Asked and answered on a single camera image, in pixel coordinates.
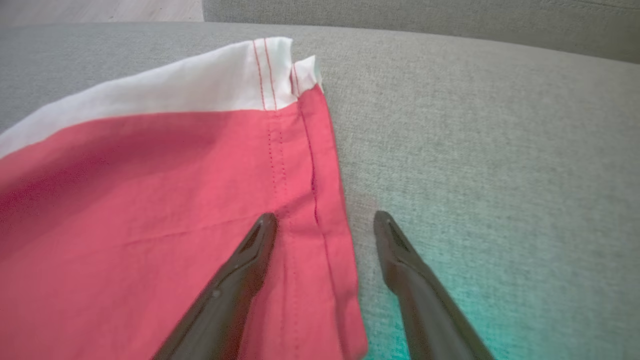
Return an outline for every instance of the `white fabric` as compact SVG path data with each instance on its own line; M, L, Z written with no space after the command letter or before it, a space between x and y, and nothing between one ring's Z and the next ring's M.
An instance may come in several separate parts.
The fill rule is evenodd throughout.
M141 113L282 109L300 95L291 88L291 42L276 37L228 45L68 96L1 134L0 158L90 120ZM314 57L296 63L296 71L303 91L319 80Z

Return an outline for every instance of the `gray upholstery fabric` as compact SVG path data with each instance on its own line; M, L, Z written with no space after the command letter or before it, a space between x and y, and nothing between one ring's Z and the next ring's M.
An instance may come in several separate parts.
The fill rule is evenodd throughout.
M2 127L101 81L270 35L293 37L297 59L318 55L370 359L407 357L376 209L394 215L496 358L640 358L640 65L359 29L14 29L0 35Z
M640 63L640 0L203 0L205 21L498 40Z

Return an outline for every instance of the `red fabric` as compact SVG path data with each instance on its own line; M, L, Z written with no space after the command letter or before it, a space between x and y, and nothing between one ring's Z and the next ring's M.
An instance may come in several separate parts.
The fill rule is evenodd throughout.
M362 357L332 131L315 87L278 111L85 122L0 159L3 357L151 357L267 211L241 358Z

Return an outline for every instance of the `gray sofa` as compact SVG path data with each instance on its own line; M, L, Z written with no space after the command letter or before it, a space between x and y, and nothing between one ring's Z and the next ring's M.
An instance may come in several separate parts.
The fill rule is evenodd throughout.
M602 58L638 62L639 38L564 49L597 58L318 26L17 28L0 34L0 130L102 81L271 35L320 62L369 359L408 358L378 266L377 209L393 214L497 359L640 358L640 65Z

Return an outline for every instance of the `wooden floor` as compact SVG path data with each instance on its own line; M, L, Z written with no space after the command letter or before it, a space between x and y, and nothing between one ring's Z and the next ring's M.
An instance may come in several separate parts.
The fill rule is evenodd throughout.
M203 21L202 0L0 0L2 28L116 21Z

